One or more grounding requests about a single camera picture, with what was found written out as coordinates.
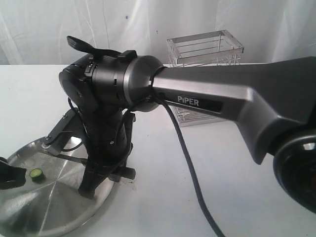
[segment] white table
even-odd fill
[[[0,155],[46,135],[69,109],[63,65],[0,66]],[[129,165],[92,219],[68,237],[211,236],[170,118],[162,107],[137,113]],[[227,237],[313,237],[316,215],[278,185],[272,157],[256,165],[234,123],[182,128],[204,199]]]

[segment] white curtain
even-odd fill
[[[72,35],[167,62],[166,40],[228,30],[242,62],[316,56],[315,0],[0,0],[0,64],[69,64]]]

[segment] metal plate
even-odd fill
[[[26,184],[22,187],[1,191],[0,234],[5,237],[55,237],[84,224],[102,205],[114,183],[103,181],[92,200],[79,195],[84,166],[38,152],[44,138],[35,140],[8,158],[8,163],[26,168]],[[78,144],[71,138],[66,147]],[[84,146],[69,156],[86,158]],[[41,168],[46,179],[32,182],[29,173]]]

